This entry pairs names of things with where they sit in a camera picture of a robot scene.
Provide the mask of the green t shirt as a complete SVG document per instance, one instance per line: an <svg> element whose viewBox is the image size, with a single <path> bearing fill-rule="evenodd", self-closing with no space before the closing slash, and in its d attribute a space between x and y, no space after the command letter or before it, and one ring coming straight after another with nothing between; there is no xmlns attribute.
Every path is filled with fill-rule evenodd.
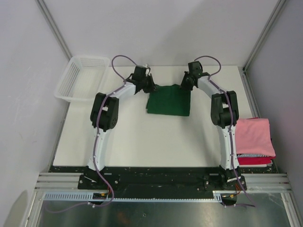
<svg viewBox="0 0 303 227"><path fill-rule="evenodd" d="M149 93L146 104L148 114L190 116L191 91L182 90L180 85L156 86Z"/></svg>

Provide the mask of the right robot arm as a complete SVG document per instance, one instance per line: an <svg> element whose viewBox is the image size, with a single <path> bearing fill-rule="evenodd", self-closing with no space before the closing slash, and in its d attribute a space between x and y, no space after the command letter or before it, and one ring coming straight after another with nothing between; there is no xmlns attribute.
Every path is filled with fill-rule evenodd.
<svg viewBox="0 0 303 227"><path fill-rule="evenodd" d="M235 148L235 129L239 119L237 95L217 85L208 73L195 75L186 71L180 88L191 91L194 87L204 91L211 99L211 121L217 127L220 141L220 167L225 171L234 171L239 166Z"/></svg>

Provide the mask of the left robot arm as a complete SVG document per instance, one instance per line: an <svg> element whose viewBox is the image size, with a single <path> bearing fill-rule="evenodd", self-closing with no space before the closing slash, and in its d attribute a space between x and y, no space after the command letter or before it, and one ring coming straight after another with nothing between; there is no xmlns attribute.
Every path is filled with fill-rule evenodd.
<svg viewBox="0 0 303 227"><path fill-rule="evenodd" d="M97 134L93 153L88 162L89 169L100 171L105 167L105 154L109 135L118 122L119 105L141 90L144 93L151 93L156 90L152 74L139 78L132 73L122 86L109 94L96 94L90 113L90 120L93 128L97 130Z"/></svg>

